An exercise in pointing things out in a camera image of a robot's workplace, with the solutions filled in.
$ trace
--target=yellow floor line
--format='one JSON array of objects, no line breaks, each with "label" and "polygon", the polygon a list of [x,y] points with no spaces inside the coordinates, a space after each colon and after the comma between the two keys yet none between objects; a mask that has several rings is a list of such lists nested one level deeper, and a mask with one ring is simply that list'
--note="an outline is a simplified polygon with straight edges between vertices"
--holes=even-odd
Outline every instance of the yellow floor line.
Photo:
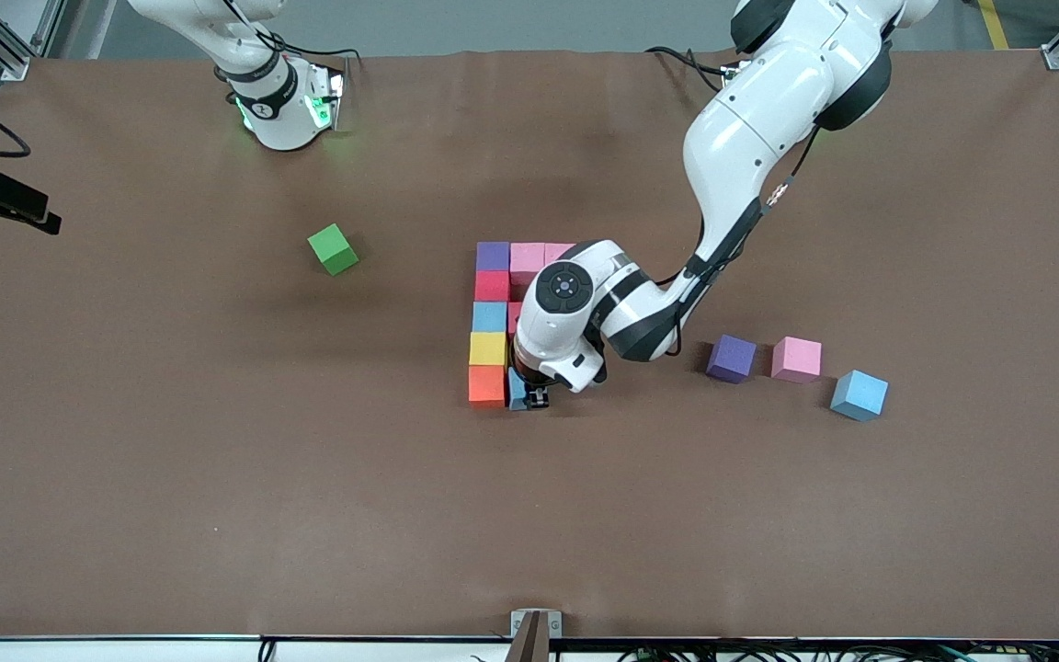
[{"label": "yellow floor line", "polygon": [[1000,14],[995,13],[994,0],[979,0],[979,11],[983,12],[983,22],[987,24],[987,35],[991,37],[991,48],[997,51],[1007,50],[1004,24],[1000,23]]}]

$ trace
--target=purple cube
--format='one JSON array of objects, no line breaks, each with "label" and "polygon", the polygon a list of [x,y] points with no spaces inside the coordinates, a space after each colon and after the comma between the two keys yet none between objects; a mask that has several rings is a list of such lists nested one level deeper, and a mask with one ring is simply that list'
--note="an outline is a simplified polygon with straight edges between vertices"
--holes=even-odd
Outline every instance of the purple cube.
[{"label": "purple cube", "polygon": [[710,366],[705,369],[705,374],[715,380],[740,384],[751,373],[756,352],[757,345],[748,340],[722,336],[718,344],[714,345],[714,353],[710,355]]},{"label": "purple cube", "polygon": [[477,271],[508,271],[508,241],[477,243]]}]

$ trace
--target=foam cube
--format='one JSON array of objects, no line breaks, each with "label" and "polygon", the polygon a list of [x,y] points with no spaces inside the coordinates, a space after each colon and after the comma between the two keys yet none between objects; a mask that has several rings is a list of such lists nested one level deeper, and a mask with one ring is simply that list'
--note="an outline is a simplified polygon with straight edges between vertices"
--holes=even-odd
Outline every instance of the foam cube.
[{"label": "foam cube", "polygon": [[504,334],[508,310],[505,302],[474,302],[471,305],[471,329]]},{"label": "foam cube", "polygon": [[509,282],[524,286],[546,266],[546,244],[509,244]]},{"label": "foam cube", "polygon": [[477,244],[477,271],[508,271],[508,241],[480,241]]},{"label": "foam cube", "polygon": [[507,302],[509,301],[508,271],[478,271],[477,287],[473,290],[473,301]]},{"label": "foam cube", "polygon": [[473,334],[468,339],[468,365],[505,365],[505,333]]},{"label": "foam cube", "polygon": [[837,381],[832,411],[861,423],[872,421],[881,414],[881,406],[885,404],[885,393],[889,390],[886,380],[878,380],[872,374],[854,370]]},{"label": "foam cube", "polygon": [[329,275],[339,275],[358,263],[358,256],[349,248],[349,241],[341,234],[337,222],[311,235],[310,247]]},{"label": "foam cube", "polygon": [[504,409],[503,365],[468,365],[468,404],[473,409]]},{"label": "foam cube", "polygon": [[518,320],[521,319],[521,302],[509,302],[508,310],[508,332],[509,336],[517,334]]},{"label": "foam cube", "polygon": [[705,369],[705,374],[715,380],[741,384],[751,373],[756,353],[756,344],[733,336],[722,336],[717,344],[714,344],[714,353],[710,355],[710,365]]},{"label": "foam cube", "polygon": [[546,244],[545,250],[542,251],[542,267],[545,267],[552,262],[557,262],[562,253],[571,250],[575,244]]},{"label": "foam cube", "polygon": [[812,340],[791,336],[778,340],[774,346],[774,359],[770,362],[770,377],[794,381],[795,384],[818,380],[821,351],[823,345]]},{"label": "foam cube", "polygon": [[530,409],[526,404],[526,383],[518,377],[518,374],[509,369],[509,411],[525,411]]}]

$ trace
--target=light blue cube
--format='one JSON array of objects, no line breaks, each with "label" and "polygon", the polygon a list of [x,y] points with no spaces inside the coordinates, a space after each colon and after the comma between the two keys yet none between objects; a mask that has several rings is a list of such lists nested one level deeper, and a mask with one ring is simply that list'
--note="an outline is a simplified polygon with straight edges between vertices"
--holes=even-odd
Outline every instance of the light blue cube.
[{"label": "light blue cube", "polygon": [[473,302],[471,305],[471,332],[473,334],[505,334],[505,304],[501,302]]},{"label": "light blue cube", "polygon": [[872,374],[854,370],[837,382],[836,395],[832,395],[832,411],[861,423],[872,421],[881,414],[881,406],[885,404],[885,393],[889,390],[890,382],[886,380],[878,380]]},{"label": "light blue cube", "polygon": [[530,409],[526,404],[526,383],[518,377],[518,374],[509,369],[509,411],[525,411]]}]

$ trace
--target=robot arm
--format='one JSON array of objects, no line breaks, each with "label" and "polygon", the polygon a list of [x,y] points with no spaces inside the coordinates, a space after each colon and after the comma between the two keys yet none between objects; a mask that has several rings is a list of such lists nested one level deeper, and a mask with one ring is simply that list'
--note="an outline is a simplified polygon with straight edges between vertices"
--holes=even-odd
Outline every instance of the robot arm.
[{"label": "robot arm", "polygon": [[885,37],[936,0],[749,0],[735,14],[744,67],[685,135],[685,173],[701,238],[667,289],[614,241],[576,245],[535,276],[514,336],[514,368],[530,387],[581,391],[606,378],[603,337],[628,360],[654,360],[762,217],[770,169],[812,125],[843,129],[889,86]]},{"label": "robot arm", "polygon": [[244,125],[273,149],[307,145],[335,122],[340,73],[269,47],[259,21],[286,0],[129,0],[143,17],[189,38],[218,65],[235,91]]}]

